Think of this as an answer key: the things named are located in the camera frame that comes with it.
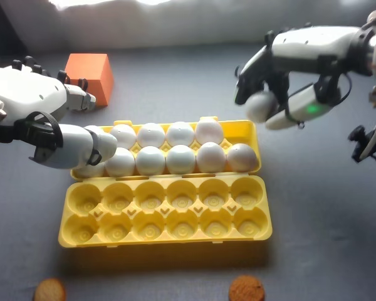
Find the gray table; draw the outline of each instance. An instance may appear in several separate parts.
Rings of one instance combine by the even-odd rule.
[[[115,77],[108,108],[62,122],[243,119],[233,104],[236,65],[254,45],[110,53]],[[56,73],[68,55],[37,57]],[[315,78],[291,76],[291,91]],[[259,277],[270,301],[376,300],[376,163],[356,165],[346,139],[370,129],[370,78],[353,76],[350,98],[305,130],[258,127],[274,233],[263,243],[62,249],[57,242],[67,171],[28,160],[33,147],[0,144],[0,300],[30,300],[44,278],[61,278],[68,300],[227,300],[232,279]],[[343,81],[343,92],[347,88]]]

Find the orange block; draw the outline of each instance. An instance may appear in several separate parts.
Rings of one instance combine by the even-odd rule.
[[[114,79],[106,54],[72,53],[68,58],[65,72],[73,85],[78,83],[78,79],[86,78],[87,92],[96,97],[96,104],[108,105],[112,96]]]

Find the yellow plastic tray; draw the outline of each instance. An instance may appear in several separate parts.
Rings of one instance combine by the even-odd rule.
[[[224,140],[220,143],[220,146],[224,149],[224,152],[227,154],[230,146],[237,144],[237,143],[245,143],[253,148],[253,150],[256,153],[256,156],[259,160],[259,165],[256,167],[254,171],[258,171],[261,168],[261,156],[259,152],[259,145],[258,145],[258,137],[256,135],[256,127],[255,125],[249,121],[249,120],[233,120],[233,121],[220,121],[221,127],[224,132]],[[129,120],[123,120],[123,121],[114,121],[114,125],[117,124],[127,124],[133,128],[135,133],[138,133],[139,129],[143,126],[141,124],[139,125],[133,125],[131,121]],[[189,122],[189,124],[192,126],[192,128],[195,130],[197,122]],[[170,127],[171,124],[160,124],[160,126],[164,129],[164,132],[167,132],[167,129]],[[110,132],[113,126],[104,126],[101,127],[105,132]],[[201,147],[200,143],[198,143],[196,140],[193,141],[193,143],[190,145],[190,148],[194,151],[195,156],[197,155],[198,149]],[[138,143],[135,143],[131,148],[130,151],[134,155],[134,157],[137,156],[138,152],[142,148],[139,146]],[[163,143],[159,149],[164,153],[164,156],[167,156],[167,152],[171,149],[170,144],[166,142]],[[226,163],[225,172],[230,172],[231,168],[229,167],[228,163]],[[194,174],[198,174],[199,169],[197,166],[194,169]],[[167,170],[167,168],[164,169],[163,174],[170,174],[170,172]],[[71,176],[76,179],[77,181],[82,181],[83,179],[79,178],[75,171],[71,171]],[[139,175],[137,169],[135,168],[135,172],[133,176],[130,177],[124,177],[124,178],[117,178],[117,179],[139,179],[139,178],[145,178]]]
[[[73,248],[265,240],[271,232],[263,180],[227,173],[76,183],[66,194],[58,239]]]

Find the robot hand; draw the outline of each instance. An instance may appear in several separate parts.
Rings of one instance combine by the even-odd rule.
[[[117,148],[114,136],[95,126],[58,124],[67,110],[94,109],[96,98],[86,93],[87,81],[71,85],[63,71],[57,79],[44,76],[39,65],[27,65],[31,59],[0,68],[0,142],[15,139],[35,145],[30,159],[58,169],[111,158]]]
[[[279,130],[329,112],[350,94],[348,72],[376,77],[376,11],[362,28],[306,26],[265,36],[266,46],[244,66],[238,77],[235,103],[246,105],[247,116],[267,129]],[[291,71],[318,74],[319,80],[288,95]],[[338,79],[348,78],[350,88],[341,96]],[[370,93],[376,106],[376,87]],[[358,142],[353,158],[360,162],[376,152],[376,127],[368,134],[357,128],[350,140]]]

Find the brown round object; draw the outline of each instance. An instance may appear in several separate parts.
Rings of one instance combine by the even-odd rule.
[[[36,287],[33,301],[65,301],[64,285],[55,278],[43,280]]]
[[[228,297],[230,301],[264,301],[264,288],[258,279],[241,275],[230,285]]]

